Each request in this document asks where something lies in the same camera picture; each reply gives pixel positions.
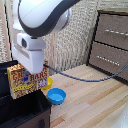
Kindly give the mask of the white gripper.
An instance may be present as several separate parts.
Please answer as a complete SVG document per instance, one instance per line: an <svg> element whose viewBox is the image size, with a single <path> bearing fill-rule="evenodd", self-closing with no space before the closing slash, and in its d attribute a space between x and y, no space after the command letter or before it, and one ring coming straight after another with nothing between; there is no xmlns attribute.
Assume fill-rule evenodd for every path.
<svg viewBox="0 0 128 128"><path fill-rule="evenodd" d="M17 34L17 42L12 44L13 57L31 74L38 74L43 69L46 42L26 33Z"/></svg>

